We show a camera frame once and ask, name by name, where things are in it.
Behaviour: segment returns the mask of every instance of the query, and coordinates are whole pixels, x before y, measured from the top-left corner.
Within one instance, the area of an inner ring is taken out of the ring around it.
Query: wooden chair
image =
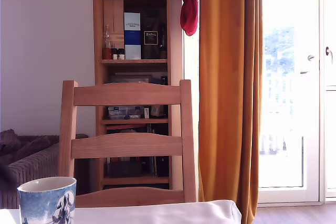
[[[111,83],[77,87],[63,82],[58,176],[73,177],[75,158],[182,156],[183,190],[126,187],[76,197],[76,207],[114,207],[195,202],[191,82],[180,86]],[[117,133],[75,139],[77,106],[180,104],[182,137],[152,133]]]

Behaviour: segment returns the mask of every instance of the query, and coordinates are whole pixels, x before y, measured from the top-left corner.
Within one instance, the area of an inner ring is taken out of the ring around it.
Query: mug
[[[17,189],[22,224],[74,224],[76,179],[49,177],[32,180]]]

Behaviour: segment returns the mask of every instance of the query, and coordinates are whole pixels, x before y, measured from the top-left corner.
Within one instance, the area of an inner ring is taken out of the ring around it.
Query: white tablecloth
[[[0,223],[20,224],[19,215],[18,209],[2,209]],[[75,224],[235,224],[240,223],[240,220],[241,214],[236,204],[230,200],[139,207],[76,208],[74,217]]]

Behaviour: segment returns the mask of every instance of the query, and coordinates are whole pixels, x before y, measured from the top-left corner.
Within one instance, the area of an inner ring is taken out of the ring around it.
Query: orange curtain
[[[231,199],[251,223],[258,201],[261,0],[201,0],[200,199]]]

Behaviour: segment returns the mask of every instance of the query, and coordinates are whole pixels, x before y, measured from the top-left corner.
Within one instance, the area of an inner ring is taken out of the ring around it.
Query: red towel
[[[197,30],[198,23],[198,1],[183,0],[181,10],[181,27],[188,36],[193,35]]]

